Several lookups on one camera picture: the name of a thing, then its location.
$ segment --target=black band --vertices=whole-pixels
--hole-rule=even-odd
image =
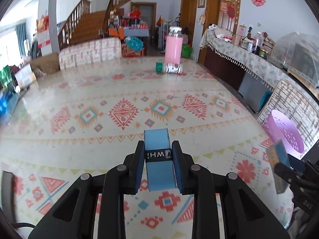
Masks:
[[[173,160],[173,154],[170,148],[145,151],[145,162],[147,163],[172,161],[172,160]]]

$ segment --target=teal bag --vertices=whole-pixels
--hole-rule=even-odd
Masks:
[[[137,37],[127,37],[125,39],[125,44],[135,51],[141,51],[144,46],[143,41]]]

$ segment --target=pink liquid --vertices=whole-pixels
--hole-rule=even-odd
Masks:
[[[181,63],[181,46],[183,44],[182,37],[166,38],[165,63],[179,64]]]

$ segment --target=pink colander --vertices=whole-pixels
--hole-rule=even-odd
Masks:
[[[272,110],[264,122],[263,129],[274,143],[281,139],[288,154],[300,158],[304,151],[302,137],[285,114]]]

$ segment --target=tablecloth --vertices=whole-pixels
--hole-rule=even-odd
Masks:
[[[241,47],[216,38],[214,33],[209,29],[206,29],[200,41],[200,48],[202,49],[205,46],[210,47],[221,57],[237,64],[256,79],[260,78],[262,84],[270,88],[272,91],[281,79],[288,80],[317,110],[319,110],[318,103],[307,91],[304,90],[304,88],[291,79],[284,71],[269,63],[267,60],[255,55],[254,53],[248,52]]]
[[[149,37],[149,29],[147,28],[124,28],[124,36]]]

